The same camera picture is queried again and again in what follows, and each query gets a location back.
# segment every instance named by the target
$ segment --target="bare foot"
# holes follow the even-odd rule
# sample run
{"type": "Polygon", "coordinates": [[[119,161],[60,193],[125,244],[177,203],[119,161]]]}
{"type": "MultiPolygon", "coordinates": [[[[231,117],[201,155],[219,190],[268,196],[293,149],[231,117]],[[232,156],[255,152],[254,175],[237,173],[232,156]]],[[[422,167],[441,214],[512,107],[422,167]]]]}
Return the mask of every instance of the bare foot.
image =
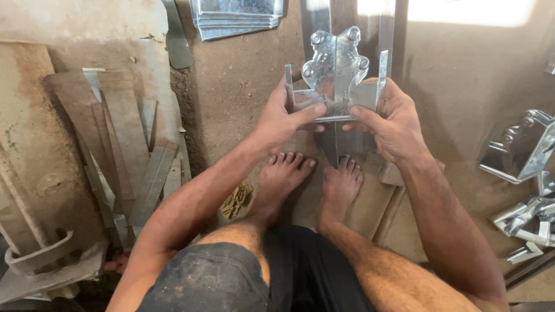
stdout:
{"type": "Polygon", "coordinates": [[[332,223],[343,223],[347,208],[355,199],[362,183],[362,171],[349,156],[341,159],[335,169],[328,162],[324,164],[324,189],[320,200],[317,230],[325,231],[332,223]]]}
{"type": "Polygon", "coordinates": [[[280,153],[268,159],[260,173],[256,193],[249,204],[247,218],[259,218],[272,226],[279,209],[291,192],[310,174],[316,161],[306,159],[301,153],[280,153]]]}

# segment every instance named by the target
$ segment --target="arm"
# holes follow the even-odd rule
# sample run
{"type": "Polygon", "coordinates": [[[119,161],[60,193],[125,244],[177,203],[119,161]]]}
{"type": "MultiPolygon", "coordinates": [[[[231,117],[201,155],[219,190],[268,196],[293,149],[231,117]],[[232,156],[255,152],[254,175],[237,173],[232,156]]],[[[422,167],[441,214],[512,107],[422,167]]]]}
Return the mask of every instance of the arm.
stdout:
{"type": "Polygon", "coordinates": [[[281,151],[301,125],[323,115],[323,104],[288,115],[285,77],[272,92],[256,129],[214,166],[186,183],[147,221],[107,311],[135,311],[166,263],[187,246],[233,189],[269,154],[281,151]]]}
{"type": "Polygon", "coordinates": [[[484,311],[508,311],[503,276],[487,240],[453,194],[428,151],[412,99],[390,79],[387,119],[363,107],[351,114],[375,134],[386,160],[405,181],[424,251],[434,271],[484,311]]]}

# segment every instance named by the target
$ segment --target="stack of sheet metal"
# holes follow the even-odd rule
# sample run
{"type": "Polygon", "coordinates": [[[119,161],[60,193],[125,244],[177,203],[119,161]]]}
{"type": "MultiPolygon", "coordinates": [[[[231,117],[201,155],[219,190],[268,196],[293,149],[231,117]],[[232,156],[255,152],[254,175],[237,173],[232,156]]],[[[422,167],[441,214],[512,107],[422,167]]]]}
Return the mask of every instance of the stack of sheet metal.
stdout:
{"type": "Polygon", "coordinates": [[[191,12],[206,41],[277,27],[283,0],[191,0],[191,12]]]}

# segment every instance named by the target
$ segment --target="black shorts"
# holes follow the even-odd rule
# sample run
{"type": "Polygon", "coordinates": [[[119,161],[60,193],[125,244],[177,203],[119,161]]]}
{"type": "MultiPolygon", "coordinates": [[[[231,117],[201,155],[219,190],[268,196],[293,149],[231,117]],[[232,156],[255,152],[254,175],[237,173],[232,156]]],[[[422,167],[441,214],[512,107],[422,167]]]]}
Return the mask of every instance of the black shorts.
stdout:
{"type": "Polygon", "coordinates": [[[256,256],[233,243],[181,250],[137,311],[375,311],[345,256],[308,228],[264,236],[270,287],[256,256]]]}

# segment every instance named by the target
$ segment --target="yellow cloth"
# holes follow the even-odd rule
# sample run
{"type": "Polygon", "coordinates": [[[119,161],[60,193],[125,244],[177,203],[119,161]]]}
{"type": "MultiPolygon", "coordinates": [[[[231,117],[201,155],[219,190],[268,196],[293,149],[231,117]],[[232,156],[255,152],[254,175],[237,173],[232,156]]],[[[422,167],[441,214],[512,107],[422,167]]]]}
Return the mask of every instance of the yellow cloth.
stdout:
{"type": "Polygon", "coordinates": [[[233,190],[233,193],[229,195],[220,207],[221,213],[224,217],[228,219],[234,218],[237,213],[239,213],[239,209],[245,202],[246,197],[252,192],[253,187],[245,181],[237,185],[237,187],[233,190]]]}

